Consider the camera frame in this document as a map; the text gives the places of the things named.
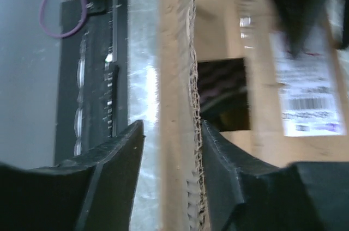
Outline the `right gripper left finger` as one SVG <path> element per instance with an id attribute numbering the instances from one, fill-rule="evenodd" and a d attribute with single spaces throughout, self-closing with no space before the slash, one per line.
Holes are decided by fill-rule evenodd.
<path id="1" fill-rule="evenodd" d="M 54 167 L 1 164 L 1 230 L 128 230 L 143 121 Z"/>

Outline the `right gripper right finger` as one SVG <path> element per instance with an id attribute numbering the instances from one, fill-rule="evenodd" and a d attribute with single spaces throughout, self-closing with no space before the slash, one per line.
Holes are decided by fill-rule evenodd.
<path id="1" fill-rule="evenodd" d="M 348 230 L 348 163 L 265 163 L 201 124 L 212 230 Z"/>

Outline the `brown cardboard express box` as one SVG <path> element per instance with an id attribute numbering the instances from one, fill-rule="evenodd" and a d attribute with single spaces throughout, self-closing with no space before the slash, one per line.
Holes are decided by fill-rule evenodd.
<path id="1" fill-rule="evenodd" d="M 161 0 L 162 230 L 348 230 L 327 0 Z"/>

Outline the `purple wavy patterned pad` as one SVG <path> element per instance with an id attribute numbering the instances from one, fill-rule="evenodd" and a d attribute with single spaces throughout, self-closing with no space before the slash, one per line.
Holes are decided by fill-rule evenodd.
<path id="1" fill-rule="evenodd" d="M 243 59 L 198 63 L 200 115 L 220 132 L 250 130 Z"/>

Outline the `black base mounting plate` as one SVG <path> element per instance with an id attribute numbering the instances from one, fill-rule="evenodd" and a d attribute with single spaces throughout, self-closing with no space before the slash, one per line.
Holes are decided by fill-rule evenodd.
<path id="1" fill-rule="evenodd" d="M 54 162 L 80 155 L 128 124 L 128 0 L 87 0 L 61 41 Z"/>

